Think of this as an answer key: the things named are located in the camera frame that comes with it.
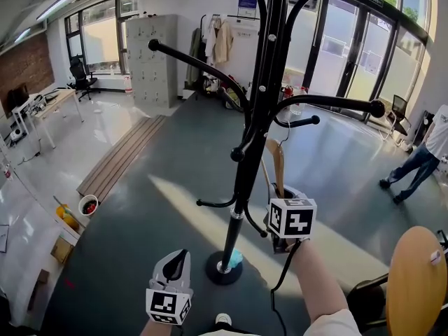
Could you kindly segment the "wooden hanger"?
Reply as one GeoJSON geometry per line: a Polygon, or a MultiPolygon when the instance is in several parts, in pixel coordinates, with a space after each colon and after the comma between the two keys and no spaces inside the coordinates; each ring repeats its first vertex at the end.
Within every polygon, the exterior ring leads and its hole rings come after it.
{"type": "MultiPolygon", "coordinates": [[[[269,151],[269,153],[272,156],[273,163],[274,163],[274,176],[275,176],[275,183],[277,185],[278,189],[278,195],[279,198],[284,198],[284,150],[282,147],[282,143],[287,141],[289,139],[290,133],[291,133],[291,124],[288,121],[288,133],[285,139],[282,139],[281,141],[278,141],[276,139],[266,139],[265,142],[265,148],[269,151]]],[[[263,170],[263,174],[265,177],[265,181],[267,184],[267,195],[268,195],[268,186],[271,184],[269,175],[267,172],[267,168],[265,166],[265,162],[263,158],[261,158],[261,166],[263,170]]]]}

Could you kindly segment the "black coat rack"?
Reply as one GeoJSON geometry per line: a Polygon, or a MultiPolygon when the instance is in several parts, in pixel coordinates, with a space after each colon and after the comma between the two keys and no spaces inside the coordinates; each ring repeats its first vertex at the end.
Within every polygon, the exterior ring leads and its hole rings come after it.
{"type": "Polygon", "coordinates": [[[260,36],[255,57],[253,86],[249,98],[245,96],[236,82],[223,72],[155,39],[148,43],[151,50],[160,51],[192,67],[201,69],[228,84],[237,94],[244,114],[244,132],[241,143],[233,148],[230,154],[232,160],[238,164],[233,196],[229,202],[219,205],[221,208],[225,206],[233,208],[227,229],[225,248],[223,251],[213,253],[205,267],[206,275],[217,285],[233,284],[242,274],[241,265],[231,269],[228,267],[228,263],[244,219],[248,220],[261,237],[267,236],[267,232],[260,229],[250,216],[248,205],[267,133],[270,125],[277,121],[277,115],[281,110],[292,104],[303,102],[362,111],[374,117],[382,117],[385,112],[385,106],[380,101],[359,101],[342,97],[319,97],[308,94],[305,97],[291,97],[279,101],[293,26],[298,13],[308,1],[298,0],[292,10],[288,10],[288,0],[257,0],[260,9],[260,36]]]}

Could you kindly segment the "black office chair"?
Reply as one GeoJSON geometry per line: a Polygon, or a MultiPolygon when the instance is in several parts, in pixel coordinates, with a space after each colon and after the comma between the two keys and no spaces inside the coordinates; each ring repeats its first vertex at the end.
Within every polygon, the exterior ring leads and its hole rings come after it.
{"type": "Polygon", "coordinates": [[[82,97],[87,95],[88,99],[91,100],[90,91],[92,86],[97,82],[92,74],[90,77],[85,72],[84,65],[79,57],[72,57],[70,59],[70,72],[74,77],[74,86],[76,91],[81,91],[81,95],[78,97],[80,101],[82,97]]]}

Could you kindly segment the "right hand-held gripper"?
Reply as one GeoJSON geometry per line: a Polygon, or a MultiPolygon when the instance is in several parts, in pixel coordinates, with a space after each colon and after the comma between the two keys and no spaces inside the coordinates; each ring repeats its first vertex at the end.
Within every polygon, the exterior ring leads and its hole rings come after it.
{"type": "Polygon", "coordinates": [[[299,190],[284,186],[280,199],[276,183],[268,186],[267,231],[271,235],[274,253],[286,253],[287,239],[304,239],[312,233],[316,221],[317,205],[299,190]]]}

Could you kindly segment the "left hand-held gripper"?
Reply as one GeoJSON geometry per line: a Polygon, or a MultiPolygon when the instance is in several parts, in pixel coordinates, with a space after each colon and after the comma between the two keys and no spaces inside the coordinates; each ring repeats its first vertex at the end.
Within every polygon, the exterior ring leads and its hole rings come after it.
{"type": "Polygon", "coordinates": [[[159,260],[146,289],[146,313],[156,323],[181,326],[192,307],[191,255],[177,250],[159,260]]]}

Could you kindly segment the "glass double door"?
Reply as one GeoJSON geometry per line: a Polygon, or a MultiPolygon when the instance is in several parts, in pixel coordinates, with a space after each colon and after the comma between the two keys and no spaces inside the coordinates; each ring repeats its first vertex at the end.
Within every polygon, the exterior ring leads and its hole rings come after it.
{"type": "Polygon", "coordinates": [[[386,65],[393,21],[354,0],[321,0],[308,92],[368,102],[386,65]]]}

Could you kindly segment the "garment rack with clothes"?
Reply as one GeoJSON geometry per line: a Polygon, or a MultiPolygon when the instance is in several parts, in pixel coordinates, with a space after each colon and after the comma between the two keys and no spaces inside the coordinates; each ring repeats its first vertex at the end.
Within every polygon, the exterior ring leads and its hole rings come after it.
{"type": "Polygon", "coordinates": [[[259,30],[256,17],[204,14],[193,30],[188,54],[231,77],[247,92],[253,82],[259,30]]]}

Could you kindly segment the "grey metal locker cabinet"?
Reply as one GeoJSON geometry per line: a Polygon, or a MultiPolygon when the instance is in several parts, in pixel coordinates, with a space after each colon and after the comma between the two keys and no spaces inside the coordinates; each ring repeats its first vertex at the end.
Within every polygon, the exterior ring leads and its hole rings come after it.
{"type": "Polygon", "coordinates": [[[146,114],[151,109],[170,109],[177,101],[177,62],[148,43],[155,39],[171,48],[177,46],[178,16],[136,17],[125,22],[129,74],[135,106],[146,114]]]}

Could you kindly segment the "round wooden table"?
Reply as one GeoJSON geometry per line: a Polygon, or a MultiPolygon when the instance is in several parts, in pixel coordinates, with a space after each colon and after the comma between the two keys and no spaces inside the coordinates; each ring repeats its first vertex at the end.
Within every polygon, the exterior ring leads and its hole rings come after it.
{"type": "Polygon", "coordinates": [[[386,274],[358,283],[347,295],[360,333],[387,328],[389,336],[428,336],[445,306],[448,238],[422,226],[399,239],[386,274]],[[431,253],[442,259],[431,265],[431,253]]]}

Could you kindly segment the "wooden desk with white legs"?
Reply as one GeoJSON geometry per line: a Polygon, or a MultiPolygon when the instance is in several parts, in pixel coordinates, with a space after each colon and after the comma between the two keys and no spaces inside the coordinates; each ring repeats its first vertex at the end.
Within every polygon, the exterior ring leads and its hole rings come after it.
{"type": "Polygon", "coordinates": [[[80,102],[76,96],[76,91],[74,89],[58,90],[55,98],[52,100],[52,103],[50,105],[47,105],[42,111],[39,111],[36,114],[31,115],[29,117],[38,140],[40,140],[41,138],[39,136],[39,133],[37,132],[36,125],[34,124],[35,121],[38,121],[40,123],[52,149],[55,149],[56,145],[53,141],[51,134],[48,131],[45,119],[47,119],[51,113],[60,109],[62,107],[62,105],[70,99],[72,99],[74,101],[80,121],[83,123],[85,119],[83,117],[83,114],[81,113],[80,102]]]}

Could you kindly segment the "white bowl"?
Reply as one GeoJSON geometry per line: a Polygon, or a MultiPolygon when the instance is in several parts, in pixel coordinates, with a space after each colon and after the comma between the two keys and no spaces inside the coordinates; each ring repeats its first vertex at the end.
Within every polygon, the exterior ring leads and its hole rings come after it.
{"type": "Polygon", "coordinates": [[[99,201],[94,195],[86,195],[78,203],[78,210],[82,216],[91,218],[98,205],[99,201]]]}

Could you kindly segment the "cardboard box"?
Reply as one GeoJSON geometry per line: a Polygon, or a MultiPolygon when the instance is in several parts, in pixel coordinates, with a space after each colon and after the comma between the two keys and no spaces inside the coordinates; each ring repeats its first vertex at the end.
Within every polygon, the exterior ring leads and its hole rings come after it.
{"type": "Polygon", "coordinates": [[[58,237],[50,254],[58,263],[65,265],[73,249],[74,245],[63,237],[58,237]]]}

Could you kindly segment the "person's black trousers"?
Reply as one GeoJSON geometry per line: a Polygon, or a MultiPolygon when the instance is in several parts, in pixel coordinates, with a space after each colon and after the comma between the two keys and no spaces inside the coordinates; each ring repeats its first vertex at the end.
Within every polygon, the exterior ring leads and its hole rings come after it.
{"type": "Polygon", "coordinates": [[[208,336],[230,336],[234,332],[229,323],[215,323],[208,331],[208,336]]]}

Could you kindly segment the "blue cloth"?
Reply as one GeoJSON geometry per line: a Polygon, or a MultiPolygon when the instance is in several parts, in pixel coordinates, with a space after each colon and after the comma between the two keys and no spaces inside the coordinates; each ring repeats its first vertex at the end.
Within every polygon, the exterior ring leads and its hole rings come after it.
{"type": "Polygon", "coordinates": [[[234,268],[240,266],[242,261],[243,261],[242,253],[239,250],[234,248],[232,251],[232,254],[230,256],[228,267],[231,269],[234,269],[234,268]]]}

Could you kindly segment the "black monitor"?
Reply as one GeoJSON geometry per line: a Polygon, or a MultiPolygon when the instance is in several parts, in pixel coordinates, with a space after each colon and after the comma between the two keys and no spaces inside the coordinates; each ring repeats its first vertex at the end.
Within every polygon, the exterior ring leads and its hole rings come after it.
{"type": "Polygon", "coordinates": [[[17,87],[8,92],[8,107],[13,110],[15,107],[22,106],[29,98],[29,92],[25,83],[21,83],[17,87]]]}

